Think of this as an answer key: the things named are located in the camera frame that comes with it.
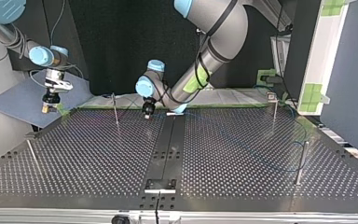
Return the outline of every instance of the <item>metal rod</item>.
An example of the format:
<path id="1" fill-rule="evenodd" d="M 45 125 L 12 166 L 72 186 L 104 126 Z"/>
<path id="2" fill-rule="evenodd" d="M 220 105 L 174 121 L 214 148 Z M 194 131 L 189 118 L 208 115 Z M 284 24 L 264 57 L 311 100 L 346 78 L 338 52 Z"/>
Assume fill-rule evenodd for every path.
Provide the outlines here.
<path id="1" fill-rule="evenodd" d="M 301 160 L 300 160 L 300 164 L 299 164 L 298 172 L 297 172 L 297 177 L 296 177 L 296 185 L 300 185 L 301 176 L 302 176 L 302 172 L 303 172 L 303 169 L 304 169 L 304 166 L 305 166 L 309 146 L 310 146 L 310 142 L 308 142 L 308 141 L 304 142 L 303 151 L 302 151 L 302 154 L 301 154 Z"/>
<path id="2" fill-rule="evenodd" d="M 275 119 L 277 118 L 277 111 L 278 111 L 278 101 L 275 102 L 274 122 L 275 122 Z"/>
<path id="3" fill-rule="evenodd" d="M 112 104 L 113 104 L 113 108 L 115 109 L 115 118 L 116 118 L 116 124 L 118 124 L 118 116 L 117 116 L 117 109 L 116 109 L 116 96 L 115 93 L 112 93 Z"/>
<path id="4" fill-rule="evenodd" d="M 32 147 L 31 141 L 29 139 L 27 139 L 27 144 L 29 149 L 31 150 L 32 157 L 34 158 L 34 160 L 37 161 L 36 155 L 34 154 L 34 148 Z"/>

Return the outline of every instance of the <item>robotic arm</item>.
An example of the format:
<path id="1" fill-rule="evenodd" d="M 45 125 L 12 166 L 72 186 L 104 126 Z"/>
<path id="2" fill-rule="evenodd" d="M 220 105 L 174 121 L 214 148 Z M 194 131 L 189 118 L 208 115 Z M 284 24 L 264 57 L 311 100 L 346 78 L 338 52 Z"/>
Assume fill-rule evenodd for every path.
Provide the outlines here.
<path id="1" fill-rule="evenodd" d="M 175 0 L 174 6 L 184 18 L 204 31 L 206 37 L 197 60 L 172 89 L 162 81 L 164 63 L 149 62 L 135 88 L 145 99 L 143 112 L 147 118 L 154 113 L 156 102 L 182 113 L 208 84 L 210 75 L 237 56 L 248 31 L 247 14 L 238 0 Z"/>
<path id="2" fill-rule="evenodd" d="M 42 112 L 56 111 L 61 99 L 60 92 L 73 88 L 72 84 L 63 81 L 67 68 L 68 50 L 57 46 L 45 48 L 26 36 L 14 25 L 6 26 L 18 19 L 25 10 L 26 0 L 0 0 L 0 43 L 8 49 L 29 58 L 34 64 L 47 68 L 43 96 Z"/>

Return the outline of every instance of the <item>perforated metal surface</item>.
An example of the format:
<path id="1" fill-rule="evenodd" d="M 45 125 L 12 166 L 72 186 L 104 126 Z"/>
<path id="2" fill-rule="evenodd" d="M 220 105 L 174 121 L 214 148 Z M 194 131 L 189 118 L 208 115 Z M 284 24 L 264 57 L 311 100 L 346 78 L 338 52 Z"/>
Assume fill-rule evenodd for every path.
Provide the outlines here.
<path id="1" fill-rule="evenodd" d="M 164 119 L 139 111 L 77 111 L 0 167 L 0 195 L 137 196 Z"/>
<path id="2" fill-rule="evenodd" d="M 118 111 L 118 128 L 112 110 L 77 111 L 33 142 L 37 160 L 28 147 L 0 160 L 0 208 L 358 213 L 358 160 L 289 110 L 161 114 Z M 156 204 L 144 187 L 161 176 L 177 189 Z"/>
<path id="3" fill-rule="evenodd" d="M 296 186 L 305 140 L 307 163 Z M 275 122 L 273 108 L 191 110 L 184 153 L 183 206 L 221 210 L 208 203 L 225 206 L 231 200 L 257 210 L 252 202 L 260 201 L 290 210 L 307 199 L 358 202 L 358 161 L 307 120 L 294 120 L 289 110 L 279 109 Z M 285 200 L 290 207 L 282 207 Z"/>

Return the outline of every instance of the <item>blue cable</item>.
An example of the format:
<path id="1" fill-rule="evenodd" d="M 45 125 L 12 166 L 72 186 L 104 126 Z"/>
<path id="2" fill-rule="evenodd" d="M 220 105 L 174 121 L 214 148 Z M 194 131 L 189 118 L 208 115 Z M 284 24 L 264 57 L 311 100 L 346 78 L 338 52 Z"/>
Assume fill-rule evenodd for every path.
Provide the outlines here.
<path id="1" fill-rule="evenodd" d="M 195 114 L 192 114 L 192 113 L 187 113 L 185 112 L 184 113 L 185 115 L 189 115 L 189 116 L 193 116 L 195 118 L 199 118 L 199 119 L 203 119 L 203 120 L 206 120 L 210 123 L 214 123 L 213 121 L 211 120 L 208 120 L 206 118 L 204 118 L 203 116 L 200 116 L 200 115 L 195 115 Z M 153 117 L 158 117 L 158 118 L 162 118 L 162 117 L 166 117 L 165 114 L 161 114 L 161 115 L 154 115 Z M 305 127 L 299 123 L 297 120 L 295 120 L 296 123 L 298 123 L 304 130 L 304 138 L 303 138 L 303 141 L 305 141 L 305 139 L 307 138 L 307 130 L 305 129 Z M 267 167 L 273 169 L 273 170 L 276 170 L 276 171 L 279 171 L 279 172 L 286 172 L 286 173 L 296 173 L 300 170 L 302 170 L 305 165 L 308 163 L 307 161 L 299 168 L 297 169 L 284 169 L 282 167 L 279 167 L 279 166 L 276 166 L 276 165 L 273 165 L 271 164 L 270 162 L 268 162 L 266 159 L 263 158 L 263 156 L 259 155 L 256 151 L 252 150 L 250 147 L 248 147 L 245 143 L 243 143 L 241 140 L 239 139 L 236 139 L 236 138 L 233 138 L 231 137 L 229 134 L 225 133 L 224 131 L 220 131 L 220 133 L 225 136 L 225 138 L 228 140 L 228 141 L 232 141 L 234 143 L 236 143 L 237 145 L 239 145 L 240 147 L 243 147 L 245 148 L 246 150 L 248 150 L 251 155 L 256 158 L 257 160 L 261 161 L 264 165 L 266 165 Z M 295 145 L 300 145 L 303 149 L 304 149 L 304 144 L 301 143 L 300 141 L 295 141 L 293 142 L 293 144 Z"/>
<path id="2" fill-rule="evenodd" d="M 184 113 L 186 115 L 190 115 L 190 116 L 193 116 L 193 117 L 196 117 L 196 118 L 199 118 L 199 119 L 204 119 L 204 120 L 207 120 L 206 118 L 202 117 L 202 116 L 199 116 L 199 115 L 195 115 L 195 114 L 191 114 L 191 113 Z M 246 150 L 250 151 L 251 152 L 251 155 L 254 156 L 254 158 L 258 159 L 259 161 L 261 161 L 263 164 L 265 164 L 266 166 L 274 169 L 274 170 L 277 170 L 277 171 L 280 171 L 280 172 L 287 172 L 287 173 L 296 173 L 300 170 L 302 170 L 305 165 L 307 164 L 306 162 L 299 168 L 297 169 L 292 169 L 292 170 L 288 170 L 288 169 L 284 169 L 282 167 L 278 167 L 278 166 L 275 166 L 273 164 L 270 164 L 270 162 L 268 162 L 266 159 L 264 159 L 262 156 L 258 155 L 257 152 L 255 152 L 254 150 L 251 150 L 246 144 L 244 144 L 242 141 L 236 139 L 236 138 L 232 138 L 229 134 L 225 133 L 224 131 L 220 131 L 220 133 L 225 136 L 227 138 L 227 140 L 229 141 L 232 141 L 232 142 L 235 142 L 237 144 L 240 145 L 240 147 L 244 147 Z M 295 141 L 293 144 L 298 144 L 300 146 L 302 146 L 302 148 L 304 149 L 304 145 L 302 143 L 300 143 L 299 141 Z"/>

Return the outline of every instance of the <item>blue joint cap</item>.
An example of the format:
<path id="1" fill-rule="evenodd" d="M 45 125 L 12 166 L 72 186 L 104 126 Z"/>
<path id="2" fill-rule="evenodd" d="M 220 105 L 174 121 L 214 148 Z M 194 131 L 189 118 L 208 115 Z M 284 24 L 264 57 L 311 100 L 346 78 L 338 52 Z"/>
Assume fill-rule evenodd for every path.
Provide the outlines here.
<path id="1" fill-rule="evenodd" d="M 26 0 L 0 1 L 0 24 L 9 24 L 18 19 L 25 10 Z"/>
<path id="2" fill-rule="evenodd" d="M 58 47 L 58 46 L 51 46 L 50 49 L 58 51 L 59 53 L 61 53 L 61 54 L 65 55 L 66 57 L 68 57 L 68 54 L 69 54 L 68 49 L 61 48 L 61 47 Z"/>
<path id="3" fill-rule="evenodd" d="M 155 70 L 158 72 L 164 72 L 165 71 L 165 63 L 159 60 L 152 60 L 147 65 L 148 69 Z"/>
<path id="4" fill-rule="evenodd" d="M 183 17 L 187 18 L 192 4 L 193 0 L 175 0 L 174 6 L 175 9 L 183 15 Z"/>
<path id="5" fill-rule="evenodd" d="M 136 92 L 142 97 L 151 97 L 154 94 L 155 88 L 153 83 L 147 77 L 140 77 L 135 85 Z"/>
<path id="6" fill-rule="evenodd" d="M 186 110 L 186 108 L 187 108 L 187 104 L 180 105 L 179 107 L 174 109 L 172 112 L 174 112 L 175 114 L 182 114 Z"/>
<path id="7" fill-rule="evenodd" d="M 50 49 L 45 47 L 34 47 L 30 50 L 31 62 L 40 66 L 50 66 L 54 61 L 54 54 Z"/>

